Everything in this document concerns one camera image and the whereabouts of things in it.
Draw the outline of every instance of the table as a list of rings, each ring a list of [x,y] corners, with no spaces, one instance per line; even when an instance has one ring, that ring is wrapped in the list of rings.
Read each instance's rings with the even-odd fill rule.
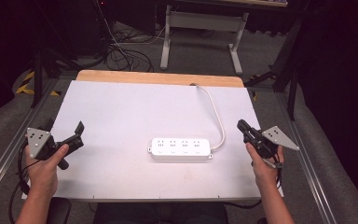
[[[206,2],[213,1],[204,1],[200,4],[208,4]],[[221,3],[231,3],[231,4],[244,4],[252,6],[262,6],[262,7],[286,7],[287,3],[281,2],[270,2],[263,0],[221,0]],[[229,44],[228,49],[231,55],[231,60],[233,62],[235,73],[237,75],[242,74],[242,68],[240,59],[238,58],[238,45],[240,44],[243,30],[248,18],[249,13],[244,12],[242,17],[229,17],[229,16],[216,16],[216,15],[206,15],[198,13],[187,13],[187,12],[176,12],[171,11],[172,6],[167,5],[166,9],[166,19],[165,19],[165,37],[164,45],[162,49],[161,64],[160,68],[166,70],[168,68],[168,59],[170,54],[170,30],[171,27],[182,27],[182,28],[193,28],[193,29],[207,29],[207,30],[217,30],[217,31],[227,31],[227,32],[237,32],[236,39],[234,44]]]
[[[212,160],[155,162],[146,147],[156,134],[188,131],[186,134],[204,134],[211,145],[220,141],[219,129],[211,122],[214,114],[205,111],[205,106],[211,106],[208,99],[196,87],[187,86],[194,81],[211,93],[227,140]],[[174,100],[164,113],[161,110],[167,108],[153,107],[163,99]],[[68,170],[59,170],[56,196],[85,202],[258,198],[251,159],[236,128],[240,117],[258,128],[249,94],[238,77],[81,71],[65,95],[51,132],[56,140],[65,138],[81,119],[86,127],[82,135],[85,146],[66,158]],[[184,125],[181,118],[192,121]],[[160,123],[157,129],[153,128],[156,123]]]

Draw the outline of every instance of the person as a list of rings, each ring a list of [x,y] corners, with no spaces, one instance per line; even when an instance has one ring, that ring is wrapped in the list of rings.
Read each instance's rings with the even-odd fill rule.
[[[48,218],[49,203],[58,187],[57,165],[60,162],[60,160],[65,157],[68,148],[69,147],[67,145],[63,145],[48,160],[40,161],[28,168],[28,175],[31,180],[31,188],[16,223],[19,224],[46,223]],[[261,200],[263,202],[263,209],[265,211],[268,224],[294,223],[293,218],[290,215],[281,197],[281,194],[277,189],[277,185],[276,185],[277,170],[266,165],[251,144],[247,143],[246,149],[253,161],[253,167],[255,172],[255,183],[257,184],[257,187],[260,190]],[[29,148],[26,147],[25,154],[26,154],[27,165],[32,164],[34,162],[34,160],[30,159],[29,153],[30,153]],[[278,155],[281,159],[281,162],[283,162],[282,146],[278,147]],[[194,206],[192,205],[192,207],[196,207],[197,209],[202,207],[200,211],[202,211],[202,209],[204,209],[205,207],[208,209],[208,207],[216,207],[218,205],[218,203],[194,203],[194,204],[195,205]],[[124,208],[124,210],[126,209],[125,206],[121,206],[121,207],[116,206],[116,208],[106,206],[105,209],[106,208],[107,209]],[[221,217],[220,214],[218,214],[218,217],[213,217],[213,214],[211,213],[206,215],[207,215],[206,217],[211,217],[212,219],[204,219],[205,221],[202,223],[210,223],[208,220],[219,219]]]

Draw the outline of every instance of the white tabletop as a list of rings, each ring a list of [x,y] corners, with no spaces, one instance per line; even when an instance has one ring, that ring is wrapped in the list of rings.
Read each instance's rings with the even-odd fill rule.
[[[245,88],[204,87],[213,97],[226,141],[204,162],[156,162],[155,137],[221,140],[207,94],[194,86],[73,81],[52,134],[61,141],[79,121],[85,146],[66,158],[55,196],[88,202],[218,201],[260,196],[239,119],[259,128]]]

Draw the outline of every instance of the white power strip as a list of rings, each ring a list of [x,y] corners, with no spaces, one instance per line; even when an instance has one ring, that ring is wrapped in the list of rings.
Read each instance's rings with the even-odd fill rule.
[[[211,159],[209,141],[203,138],[153,138],[148,149],[155,160],[205,161]]]

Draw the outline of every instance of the white table leg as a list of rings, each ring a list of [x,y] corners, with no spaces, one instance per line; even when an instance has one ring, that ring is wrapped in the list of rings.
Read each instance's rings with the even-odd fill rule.
[[[161,64],[160,68],[166,70],[168,68],[168,59],[170,56],[170,18],[171,18],[171,7],[167,6],[165,13],[165,37],[164,46],[162,47]]]
[[[240,44],[243,30],[245,29],[245,24],[246,24],[246,21],[248,20],[248,15],[249,15],[248,13],[243,13],[242,21],[240,23],[240,26],[238,27],[235,43],[228,45],[229,52],[231,54],[231,60],[234,64],[235,73],[237,75],[242,75],[242,68],[241,68],[240,59],[238,58],[237,48],[238,48],[238,45]]]

